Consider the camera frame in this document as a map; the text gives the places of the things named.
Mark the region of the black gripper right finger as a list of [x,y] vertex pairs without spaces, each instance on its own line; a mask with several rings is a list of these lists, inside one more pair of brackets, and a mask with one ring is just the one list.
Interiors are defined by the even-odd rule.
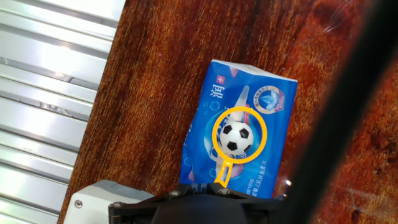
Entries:
[[209,195],[205,210],[211,219],[221,218],[221,223],[279,223],[278,217],[286,195],[275,198],[258,198],[220,184],[199,184],[198,193]]

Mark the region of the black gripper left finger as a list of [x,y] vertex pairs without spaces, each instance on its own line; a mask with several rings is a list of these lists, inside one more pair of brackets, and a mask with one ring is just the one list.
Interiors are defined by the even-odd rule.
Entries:
[[108,206],[108,222],[109,224],[150,224],[161,205],[197,192],[198,184],[180,184],[173,190],[139,203],[111,203]]

